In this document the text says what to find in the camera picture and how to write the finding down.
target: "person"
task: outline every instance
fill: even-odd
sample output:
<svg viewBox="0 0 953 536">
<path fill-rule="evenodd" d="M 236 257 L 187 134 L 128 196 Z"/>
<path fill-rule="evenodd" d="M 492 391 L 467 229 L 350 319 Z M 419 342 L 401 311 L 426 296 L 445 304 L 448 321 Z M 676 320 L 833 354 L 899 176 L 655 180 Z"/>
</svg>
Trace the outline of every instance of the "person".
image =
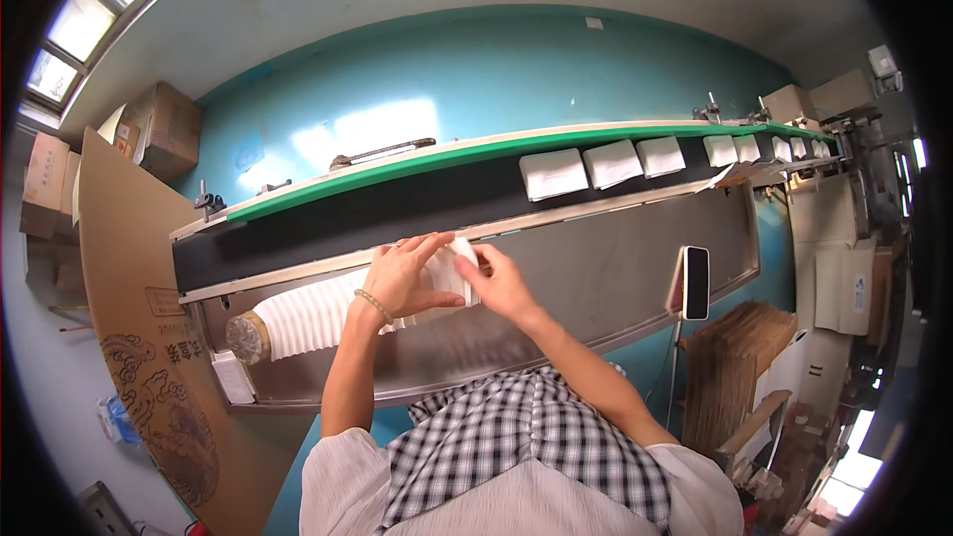
<svg viewBox="0 0 953 536">
<path fill-rule="evenodd" d="M 409 406 L 412 429 L 386 450 L 375 445 L 372 367 L 378 340 L 387 339 L 378 331 L 387 316 L 463 304 L 419 279 L 453 236 L 375 251 L 324 387 L 322 438 L 302 471 L 300 533 L 741 534 L 728 478 L 680 446 L 620 369 L 554 321 L 490 244 L 474 245 L 489 273 L 458 256 L 460 275 L 552 366 L 425 398 Z"/>
</svg>

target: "smartphone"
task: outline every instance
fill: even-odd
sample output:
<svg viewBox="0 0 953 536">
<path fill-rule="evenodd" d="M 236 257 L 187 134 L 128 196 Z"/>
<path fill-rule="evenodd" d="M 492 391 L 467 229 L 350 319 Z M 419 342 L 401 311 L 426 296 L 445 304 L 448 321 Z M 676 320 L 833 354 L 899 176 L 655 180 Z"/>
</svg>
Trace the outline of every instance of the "smartphone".
<svg viewBox="0 0 953 536">
<path fill-rule="evenodd" d="M 681 317 L 686 321 L 708 319 L 710 290 L 708 249 L 684 246 L 681 249 Z"/>
</svg>

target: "beaded bracelet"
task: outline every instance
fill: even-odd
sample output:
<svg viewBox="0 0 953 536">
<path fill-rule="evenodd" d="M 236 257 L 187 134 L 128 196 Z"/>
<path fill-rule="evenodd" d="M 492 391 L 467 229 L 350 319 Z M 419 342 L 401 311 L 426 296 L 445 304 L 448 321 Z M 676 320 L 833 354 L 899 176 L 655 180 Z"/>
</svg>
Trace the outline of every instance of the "beaded bracelet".
<svg viewBox="0 0 953 536">
<path fill-rule="evenodd" d="M 354 291 L 354 295 L 363 296 L 365 299 L 367 299 L 368 303 L 374 304 L 377 307 L 377 310 L 379 310 L 381 314 L 384 315 L 384 320 L 387 322 L 388 326 L 392 326 L 394 324 L 394 317 L 391 317 L 391 313 L 387 312 L 387 309 L 381 306 L 381 304 L 378 303 L 373 296 L 371 296 L 370 294 L 368 294 L 367 292 L 365 292 L 364 290 L 360 288 Z"/>
</svg>

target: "checkered shirt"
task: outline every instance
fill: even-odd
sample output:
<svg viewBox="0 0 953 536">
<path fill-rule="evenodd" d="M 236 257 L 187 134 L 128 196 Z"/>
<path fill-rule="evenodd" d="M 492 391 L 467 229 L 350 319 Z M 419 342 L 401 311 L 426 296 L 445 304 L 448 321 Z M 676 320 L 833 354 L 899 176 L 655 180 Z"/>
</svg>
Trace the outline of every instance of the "checkered shirt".
<svg viewBox="0 0 953 536">
<path fill-rule="evenodd" d="M 391 488 L 377 534 L 530 459 L 668 532 L 671 497 L 659 464 L 552 366 L 441 391 L 411 405 L 410 415 L 413 428 L 387 445 Z"/>
</svg>

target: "teal wall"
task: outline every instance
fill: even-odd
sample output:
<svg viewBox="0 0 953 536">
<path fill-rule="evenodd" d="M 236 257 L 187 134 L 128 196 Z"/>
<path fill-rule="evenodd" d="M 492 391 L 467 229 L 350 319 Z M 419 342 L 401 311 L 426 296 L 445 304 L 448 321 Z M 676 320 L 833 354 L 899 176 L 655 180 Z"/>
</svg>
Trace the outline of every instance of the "teal wall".
<svg viewBox="0 0 953 536">
<path fill-rule="evenodd" d="M 603 31 L 583 16 L 602 18 Z M 186 196 L 205 179 L 227 203 L 257 186 L 302 181 L 351 155 L 409 137 L 453 137 L 606 121 L 688 119 L 712 91 L 726 118 L 790 73 L 734 43 L 618 11 L 515 5 L 442 11 L 368 25 L 309 44 L 223 83 L 204 110 L 197 168 L 176 183 Z M 711 318 L 747 300 L 794 310 L 790 224 L 783 205 L 756 205 L 761 275 Z M 700 324 L 686 324 L 690 335 Z M 649 408 L 664 420 L 671 329 L 611 352 Z M 680 365 L 681 374 L 684 366 Z M 375 411 L 381 446 L 410 428 L 405 406 Z M 674 411 L 673 432 L 681 433 Z M 301 469 L 320 435 L 308 433 L 274 504 L 265 534 L 298 533 Z"/>
</svg>

